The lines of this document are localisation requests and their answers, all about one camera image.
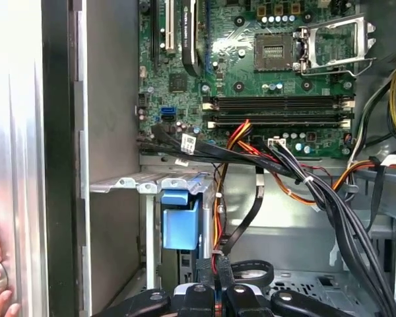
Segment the blue drive latch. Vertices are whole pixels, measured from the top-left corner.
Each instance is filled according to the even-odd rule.
[[[166,190],[161,202],[186,206],[188,196],[187,191]],[[193,204],[193,209],[165,209],[163,211],[163,248],[175,250],[195,250],[197,248],[199,204],[200,201],[197,199]]]

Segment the side panel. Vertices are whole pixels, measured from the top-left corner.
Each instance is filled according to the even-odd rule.
[[[0,1],[0,241],[20,316],[49,316],[40,0]]]
[[[82,2],[86,252],[90,314],[109,305],[139,268],[136,191],[90,194],[89,184],[139,171],[137,3]]]

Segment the green circuit board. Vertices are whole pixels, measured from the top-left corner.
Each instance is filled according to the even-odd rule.
[[[329,7],[320,7],[319,1],[272,0],[271,4],[267,5],[268,1],[251,0],[248,5],[245,5],[246,0],[236,0],[239,5],[229,5],[231,3],[229,0],[208,0],[208,2],[202,0],[200,34],[197,37],[204,41],[208,49],[203,50],[201,56],[205,69],[200,77],[187,74],[182,63],[179,43],[175,52],[168,53],[160,50],[158,65],[154,64],[151,56],[150,15],[140,13],[139,106],[140,108],[143,106],[139,121],[140,134],[143,137],[151,135],[151,127],[162,121],[162,107],[175,107],[176,120],[165,122],[167,131],[178,137],[184,132],[199,131],[195,134],[199,140],[225,146],[232,129],[208,128],[204,120],[207,113],[202,106],[204,97],[354,96],[354,79],[350,75],[302,77],[291,69],[270,69],[269,71],[258,69],[264,68],[264,58],[276,58],[276,54],[281,54],[280,51],[289,45],[293,50],[296,49],[289,41],[292,42],[292,33],[296,28],[306,25],[304,21],[308,18],[308,14],[311,15],[311,23],[339,18],[332,15]],[[175,4],[178,17],[180,17],[182,1],[175,0]],[[270,13],[273,18],[277,18],[275,14],[279,13],[280,6],[283,8],[282,15],[279,16],[282,20],[268,22],[262,27],[259,9],[264,7],[268,17],[271,17]],[[354,13],[354,7],[349,7],[345,15]],[[158,28],[163,29],[159,34],[159,40],[160,43],[164,43],[165,1],[160,1],[158,5],[158,16]],[[238,23],[238,17],[243,19],[241,23]],[[181,38],[181,31],[178,25],[176,33],[178,39]],[[321,36],[317,38],[317,60],[324,63],[332,59],[351,57],[354,49],[353,32],[352,27],[326,29],[320,32]],[[267,49],[264,46],[266,36],[273,34],[278,34],[280,41],[286,44],[278,47],[271,46],[271,49]],[[259,39],[262,46],[258,50]],[[241,89],[238,89],[238,83],[241,84]],[[317,110],[308,110],[299,114],[317,116],[320,113]],[[262,111],[258,114],[270,114],[270,111]],[[242,121],[246,119],[246,115],[247,112],[244,111]],[[182,131],[178,127],[180,123],[184,127]],[[344,135],[349,131],[349,127],[255,126],[252,135],[258,135],[264,139],[285,137],[286,145],[297,157],[344,158],[348,155]]]

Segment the motherboard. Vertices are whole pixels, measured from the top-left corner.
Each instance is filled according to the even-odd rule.
[[[347,157],[355,81],[344,70],[353,65],[305,72],[300,34],[354,14],[344,0],[140,0],[140,137],[152,139],[162,123],[174,137],[224,147],[249,119],[251,143],[258,136],[297,157]],[[350,58],[354,46],[352,26],[320,28],[316,63]]]

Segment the blue sata port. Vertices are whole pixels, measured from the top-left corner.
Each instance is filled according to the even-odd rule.
[[[176,107],[161,107],[160,113],[174,115],[176,114]]]

